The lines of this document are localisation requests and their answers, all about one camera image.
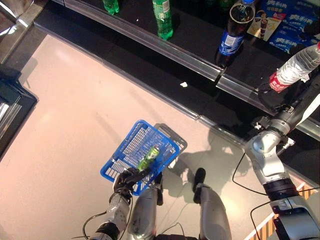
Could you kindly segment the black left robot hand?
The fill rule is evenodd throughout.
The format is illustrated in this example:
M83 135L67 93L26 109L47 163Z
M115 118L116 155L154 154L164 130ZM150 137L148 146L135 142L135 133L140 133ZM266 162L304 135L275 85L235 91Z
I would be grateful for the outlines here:
M113 191L115 193L121 191L130 191L131 193L133 193L134 185L141 181L143 178L145 178L147 175L149 175L150 171L151 169L149 167L142 171L139 171L138 169L133 167L123 171L114 180Z

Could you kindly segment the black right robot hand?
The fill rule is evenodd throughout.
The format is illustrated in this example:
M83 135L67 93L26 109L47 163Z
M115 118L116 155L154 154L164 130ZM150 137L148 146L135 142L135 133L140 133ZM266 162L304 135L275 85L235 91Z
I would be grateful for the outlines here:
M298 80L284 91L278 94L280 97L280 103L276 105L277 109L285 107L296 107L302 100L303 94L309 89L316 77L320 76L320 67L318 66L315 70L308 74L309 80L303 82Z

